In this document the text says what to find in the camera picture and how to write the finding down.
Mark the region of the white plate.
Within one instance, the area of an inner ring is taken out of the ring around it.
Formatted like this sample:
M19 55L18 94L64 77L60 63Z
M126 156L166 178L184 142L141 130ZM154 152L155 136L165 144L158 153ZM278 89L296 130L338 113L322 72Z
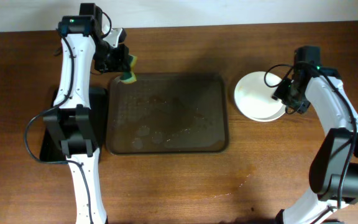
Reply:
M258 122L274 121L285 114L285 106L281 101L273 100L276 87L281 78L265 72L252 72L243 76L234 89L234 103L237 109L247 118Z

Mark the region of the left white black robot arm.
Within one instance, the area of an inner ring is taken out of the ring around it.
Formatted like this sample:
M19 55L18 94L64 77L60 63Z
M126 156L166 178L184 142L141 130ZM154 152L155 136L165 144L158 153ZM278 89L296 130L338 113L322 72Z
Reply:
M123 28L102 30L105 13L65 16L58 23L63 65L56 99L42 117L47 131L70 169L76 201L76 223L107 223L99 182L99 158L106 124L106 91L91 101L90 75L120 73L120 81L134 83L136 57L124 45Z

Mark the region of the green yellow sponge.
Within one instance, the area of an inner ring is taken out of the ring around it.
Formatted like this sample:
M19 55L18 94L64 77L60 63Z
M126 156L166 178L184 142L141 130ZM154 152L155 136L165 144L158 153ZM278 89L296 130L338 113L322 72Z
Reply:
M137 57L129 54L128 59L125 62L124 71L119 77L119 81L123 84L131 84L137 81L136 75L133 71L133 68L137 62Z

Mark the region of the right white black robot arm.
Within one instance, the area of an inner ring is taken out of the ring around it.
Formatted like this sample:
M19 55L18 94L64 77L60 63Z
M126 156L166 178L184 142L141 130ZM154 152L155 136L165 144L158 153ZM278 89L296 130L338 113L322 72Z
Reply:
M358 114L347 98L338 72L306 62L293 66L274 97L300 112L312 105L325 139L310 166L309 189L275 223L322 223L358 202Z

